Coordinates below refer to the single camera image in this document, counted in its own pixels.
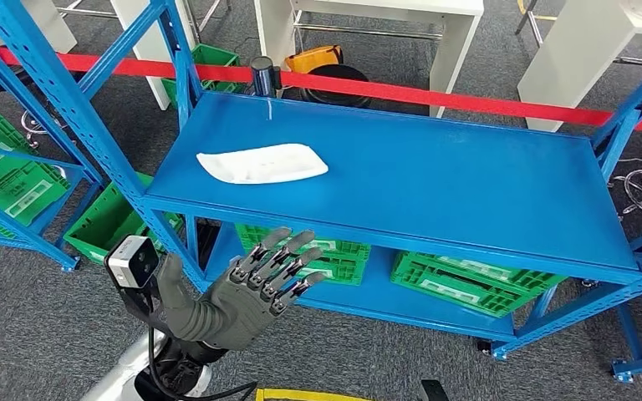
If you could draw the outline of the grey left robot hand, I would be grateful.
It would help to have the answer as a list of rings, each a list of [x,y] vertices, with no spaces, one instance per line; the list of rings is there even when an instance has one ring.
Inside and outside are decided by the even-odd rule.
[[[311,230],[297,235],[287,227],[271,231],[245,256],[232,259],[198,300],[184,288],[180,257],[167,255],[156,280],[168,328],[181,340],[243,350],[311,286],[324,280],[321,272],[296,278],[323,254],[317,246],[299,251],[314,238]]]

